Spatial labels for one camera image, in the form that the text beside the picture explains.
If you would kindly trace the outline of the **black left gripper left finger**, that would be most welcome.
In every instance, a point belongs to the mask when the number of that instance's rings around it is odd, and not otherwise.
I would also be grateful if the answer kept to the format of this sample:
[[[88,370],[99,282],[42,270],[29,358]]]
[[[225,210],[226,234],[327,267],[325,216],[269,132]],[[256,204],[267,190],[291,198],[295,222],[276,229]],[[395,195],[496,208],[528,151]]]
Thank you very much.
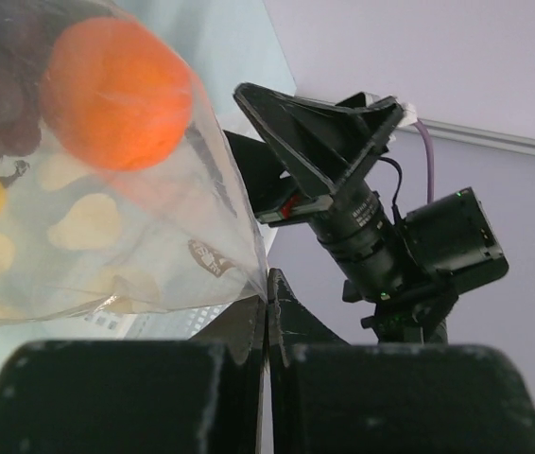
[[[189,340],[37,340],[0,371],[0,453],[257,453],[265,303]]]

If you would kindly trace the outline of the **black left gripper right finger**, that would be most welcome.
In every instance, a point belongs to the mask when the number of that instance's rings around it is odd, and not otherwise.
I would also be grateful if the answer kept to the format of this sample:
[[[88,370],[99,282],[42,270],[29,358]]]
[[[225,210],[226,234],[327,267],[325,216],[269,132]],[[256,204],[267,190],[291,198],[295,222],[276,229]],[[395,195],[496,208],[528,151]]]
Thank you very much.
[[[267,279],[278,453],[535,453],[522,375],[485,345],[353,345]]]

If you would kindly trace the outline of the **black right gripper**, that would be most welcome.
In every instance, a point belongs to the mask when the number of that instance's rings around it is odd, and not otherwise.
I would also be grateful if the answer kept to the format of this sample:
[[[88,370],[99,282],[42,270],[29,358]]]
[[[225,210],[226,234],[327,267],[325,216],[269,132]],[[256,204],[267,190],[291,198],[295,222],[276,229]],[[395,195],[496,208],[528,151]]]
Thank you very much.
[[[308,225],[345,275],[348,303],[393,302],[434,286],[405,242],[402,220],[389,219],[365,181],[387,144],[369,132],[362,107],[248,82],[233,99],[265,141],[225,131],[259,222]]]

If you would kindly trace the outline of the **orange fake fruit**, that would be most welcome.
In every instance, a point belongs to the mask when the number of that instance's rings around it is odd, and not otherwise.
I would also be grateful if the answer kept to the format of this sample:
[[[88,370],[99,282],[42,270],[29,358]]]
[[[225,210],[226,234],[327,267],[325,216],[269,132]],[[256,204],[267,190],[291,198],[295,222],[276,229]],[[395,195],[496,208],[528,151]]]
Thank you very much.
[[[164,161],[193,112],[191,72],[132,20],[94,17],[55,41],[39,86],[44,123],[94,167],[134,171]]]

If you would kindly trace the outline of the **clear zip top bag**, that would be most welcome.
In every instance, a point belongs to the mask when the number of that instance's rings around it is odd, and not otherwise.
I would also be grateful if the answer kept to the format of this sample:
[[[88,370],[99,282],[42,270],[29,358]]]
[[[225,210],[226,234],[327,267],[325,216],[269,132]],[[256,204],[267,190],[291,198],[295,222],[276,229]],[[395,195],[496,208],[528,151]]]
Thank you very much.
[[[43,2],[50,42],[43,72],[68,26],[94,17],[144,26],[110,1]],[[169,313],[266,293],[265,247],[247,190],[200,79],[187,66],[193,112],[184,136],[164,161],[141,170],[80,161],[44,123],[38,98],[38,148],[0,161],[7,190],[0,326],[95,312]]]

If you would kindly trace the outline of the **dark purple fake grapes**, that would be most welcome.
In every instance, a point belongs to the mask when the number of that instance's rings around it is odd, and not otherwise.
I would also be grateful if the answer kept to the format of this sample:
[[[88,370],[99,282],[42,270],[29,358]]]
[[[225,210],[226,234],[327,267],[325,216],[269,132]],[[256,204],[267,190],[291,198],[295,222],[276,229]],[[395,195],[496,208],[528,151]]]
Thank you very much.
[[[43,1],[0,1],[0,161],[42,140],[38,85],[50,42]]]

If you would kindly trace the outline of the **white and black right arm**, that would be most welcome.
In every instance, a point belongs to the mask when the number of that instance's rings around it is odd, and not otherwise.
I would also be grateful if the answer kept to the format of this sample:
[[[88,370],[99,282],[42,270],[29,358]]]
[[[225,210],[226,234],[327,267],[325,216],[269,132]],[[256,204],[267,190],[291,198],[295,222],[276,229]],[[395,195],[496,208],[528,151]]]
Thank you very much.
[[[472,188],[402,214],[368,186],[405,116],[394,97],[333,104],[243,82],[233,98],[256,131],[227,133],[255,219],[309,226],[345,275],[343,300],[374,305],[361,324],[381,342],[446,342],[458,298],[508,273]]]

